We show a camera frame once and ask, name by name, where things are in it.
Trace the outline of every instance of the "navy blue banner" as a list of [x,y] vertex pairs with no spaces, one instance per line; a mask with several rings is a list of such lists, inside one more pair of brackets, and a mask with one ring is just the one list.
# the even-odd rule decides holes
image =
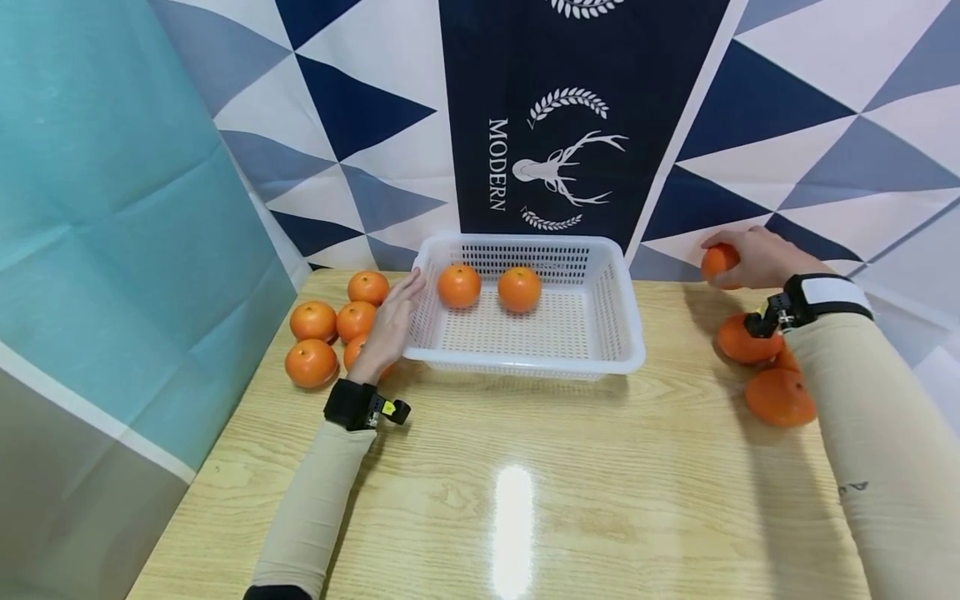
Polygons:
[[729,0],[441,0],[464,232],[626,250]]

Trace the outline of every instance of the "fabric wall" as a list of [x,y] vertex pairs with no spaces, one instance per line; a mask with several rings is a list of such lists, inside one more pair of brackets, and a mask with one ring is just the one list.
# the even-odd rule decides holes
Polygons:
[[955,247],[918,232],[960,197],[960,0],[152,4],[313,268],[461,229],[606,235],[693,281],[701,240],[765,225],[867,285],[918,368],[956,346],[956,289],[920,284]]
[[122,598],[295,289],[146,2],[0,57],[0,597]]

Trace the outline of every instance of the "basket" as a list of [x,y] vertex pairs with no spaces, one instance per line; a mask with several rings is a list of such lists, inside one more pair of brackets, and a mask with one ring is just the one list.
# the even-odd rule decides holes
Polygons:
[[[446,308],[440,273],[454,263],[483,281],[471,308]],[[406,358],[433,369],[596,380],[635,371],[646,358],[633,284],[620,247],[605,237],[449,233],[423,242],[414,261],[427,277]],[[496,286],[513,267],[540,276],[540,304],[518,315]]]

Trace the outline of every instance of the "beige arm sleeve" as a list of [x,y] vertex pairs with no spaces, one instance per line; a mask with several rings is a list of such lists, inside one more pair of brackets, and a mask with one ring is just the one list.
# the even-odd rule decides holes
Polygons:
[[840,502],[874,598],[960,597],[960,446],[870,320],[786,334],[817,403]]
[[255,586],[297,586],[318,598],[360,463],[375,431],[324,422],[284,494],[253,570]]

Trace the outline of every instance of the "orange fruit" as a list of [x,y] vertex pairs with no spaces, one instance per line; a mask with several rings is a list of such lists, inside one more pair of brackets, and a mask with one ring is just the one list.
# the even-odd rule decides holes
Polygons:
[[387,299],[387,294],[390,294],[390,283],[376,271],[361,271],[347,284],[347,297],[351,302],[362,300],[379,306]]
[[804,376],[789,369],[767,369],[747,384],[747,408],[775,427],[798,427],[817,418]]
[[[363,351],[363,346],[367,343],[367,335],[366,333],[361,333],[347,344],[347,348],[344,350],[344,367],[347,367],[347,371],[353,368],[353,362],[357,359],[357,356],[360,355],[360,352]],[[380,376],[386,377],[392,368],[393,365],[387,367]]]
[[437,279],[437,293],[450,308],[470,308],[480,298],[480,276],[469,265],[450,265]]
[[774,369],[788,369],[790,371],[801,372],[797,357],[793,355],[793,352],[791,352],[787,346],[784,346],[780,354],[774,358],[771,367]]
[[287,352],[287,375],[302,388],[319,388],[337,372],[337,354],[321,340],[302,340]]
[[362,300],[348,302],[337,315],[337,333],[349,344],[361,333],[370,333],[375,318],[376,306]]
[[496,284],[500,304],[515,313],[529,312],[540,301],[540,277],[528,267],[514,267],[500,276]]
[[298,340],[332,342],[337,336],[337,313],[326,302],[304,302],[290,313],[290,330]]
[[[707,248],[707,251],[704,252],[704,258],[700,262],[700,275],[704,278],[704,281],[710,281],[738,264],[740,264],[740,254],[736,251],[736,248],[730,244],[717,244]],[[743,286],[725,285],[723,289],[736,290],[741,287]]]
[[746,316],[733,315],[720,325],[717,346],[728,358],[744,365],[756,365],[777,356],[783,350],[783,336],[775,333],[770,338],[755,338],[743,324]]

